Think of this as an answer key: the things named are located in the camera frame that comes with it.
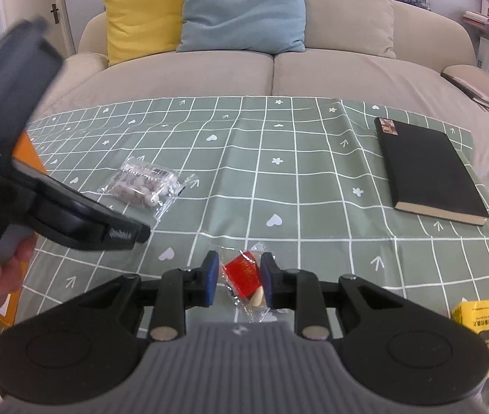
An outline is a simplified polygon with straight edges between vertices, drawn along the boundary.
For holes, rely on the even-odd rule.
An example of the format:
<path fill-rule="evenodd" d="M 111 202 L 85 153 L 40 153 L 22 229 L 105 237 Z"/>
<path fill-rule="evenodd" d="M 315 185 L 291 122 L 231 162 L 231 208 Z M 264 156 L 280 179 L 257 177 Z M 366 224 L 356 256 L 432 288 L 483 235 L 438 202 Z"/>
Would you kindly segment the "book on sofa arm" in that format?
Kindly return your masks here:
<path fill-rule="evenodd" d="M 462 91 L 466 96 L 468 96 L 482 108 L 489 110 L 489 95 L 481 92 L 478 88 L 469 84 L 465 79 L 451 76 L 445 72 L 441 73 L 441 77 Z"/>

